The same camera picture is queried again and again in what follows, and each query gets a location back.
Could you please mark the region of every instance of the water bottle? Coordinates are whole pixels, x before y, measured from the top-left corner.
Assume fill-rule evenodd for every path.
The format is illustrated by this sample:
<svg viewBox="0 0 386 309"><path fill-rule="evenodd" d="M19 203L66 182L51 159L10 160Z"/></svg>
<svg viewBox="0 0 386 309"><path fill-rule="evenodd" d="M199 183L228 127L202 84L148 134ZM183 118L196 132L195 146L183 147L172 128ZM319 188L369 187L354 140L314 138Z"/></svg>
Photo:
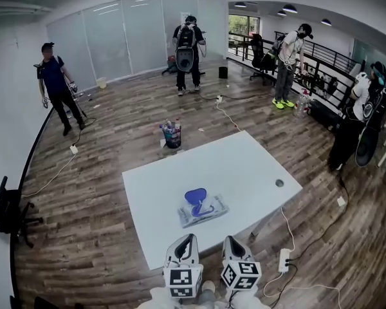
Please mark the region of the water bottle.
<svg viewBox="0 0 386 309"><path fill-rule="evenodd" d="M293 112L296 118L304 118L306 116L306 113L308 112L308 103L308 91L303 89L302 93L300 93L299 97L297 98L295 110Z"/></svg>

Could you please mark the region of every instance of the black pants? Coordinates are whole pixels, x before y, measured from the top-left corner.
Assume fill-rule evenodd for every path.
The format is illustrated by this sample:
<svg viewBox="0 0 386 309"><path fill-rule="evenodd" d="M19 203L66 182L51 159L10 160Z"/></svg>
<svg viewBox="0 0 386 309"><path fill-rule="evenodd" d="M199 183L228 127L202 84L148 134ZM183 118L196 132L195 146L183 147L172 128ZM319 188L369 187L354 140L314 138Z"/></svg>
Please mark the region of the black pants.
<svg viewBox="0 0 386 309"><path fill-rule="evenodd" d="M49 98L51 103L53 104L53 107L59 114L60 120L65 126L69 125L69 119L66 115L66 112L64 111L63 103L65 103L65 105L69 107L71 113L73 114L73 117L76 118L78 123L83 122L80 111L77 109L77 105L73 100L69 89L66 88L61 93L56 95L49 95Z"/></svg>
<svg viewBox="0 0 386 309"><path fill-rule="evenodd" d="M346 164L350 156L356 152L359 136L364 127L365 124L358 120L350 109L348 117L340 125L330 151L328 161L330 168L336 169L340 164Z"/></svg>
<svg viewBox="0 0 386 309"><path fill-rule="evenodd" d="M195 86L200 85L199 55L196 52L194 52L194 60L193 60L191 72L192 72L193 84ZM177 83L178 89L186 88L185 74L186 74L185 72L178 70L178 83Z"/></svg>

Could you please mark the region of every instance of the bucket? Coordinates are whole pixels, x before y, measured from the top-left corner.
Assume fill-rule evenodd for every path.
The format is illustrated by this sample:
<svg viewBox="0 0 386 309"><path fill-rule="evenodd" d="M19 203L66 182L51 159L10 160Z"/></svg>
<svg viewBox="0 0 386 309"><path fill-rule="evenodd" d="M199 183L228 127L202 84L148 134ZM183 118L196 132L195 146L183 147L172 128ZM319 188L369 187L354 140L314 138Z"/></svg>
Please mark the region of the bucket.
<svg viewBox="0 0 386 309"><path fill-rule="evenodd" d="M227 79L228 69L226 66L221 66L219 68L219 78L220 79Z"/></svg>
<svg viewBox="0 0 386 309"><path fill-rule="evenodd" d="M100 89L104 89L107 86L105 77L97 79L96 82L97 82L97 86L99 86Z"/></svg>

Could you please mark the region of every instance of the glove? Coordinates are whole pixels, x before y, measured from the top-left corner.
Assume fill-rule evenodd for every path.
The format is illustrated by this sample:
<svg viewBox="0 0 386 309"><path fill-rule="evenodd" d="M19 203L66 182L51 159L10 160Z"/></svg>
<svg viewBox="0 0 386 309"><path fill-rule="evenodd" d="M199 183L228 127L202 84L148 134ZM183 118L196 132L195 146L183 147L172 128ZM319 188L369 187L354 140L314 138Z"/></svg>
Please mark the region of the glove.
<svg viewBox="0 0 386 309"><path fill-rule="evenodd" d="M47 101L47 98L46 97L43 97L43 99L42 99L42 104L43 104L43 106L47 109L48 107L49 107L49 104L48 104L48 101Z"/></svg>
<svg viewBox="0 0 386 309"><path fill-rule="evenodd" d="M74 81L70 82L70 90L74 91L75 93L77 93L77 85Z"/></svg>

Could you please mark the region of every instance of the power outlet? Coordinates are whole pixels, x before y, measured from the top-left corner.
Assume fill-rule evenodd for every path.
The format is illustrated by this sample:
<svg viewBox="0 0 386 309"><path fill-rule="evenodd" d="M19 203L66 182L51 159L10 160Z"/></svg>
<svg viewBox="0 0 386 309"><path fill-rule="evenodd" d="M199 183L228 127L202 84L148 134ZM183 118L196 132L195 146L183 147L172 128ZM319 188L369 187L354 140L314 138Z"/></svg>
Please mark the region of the power outlet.
<svg viewBox="0 0 386 309"><path fill-rule="evenodd" d="M289 271L289 266L286 266L288 260L290 258L290 249L288 248L282 248L280 250L280 257L279 257L279 272L287 272Z"/></svg>

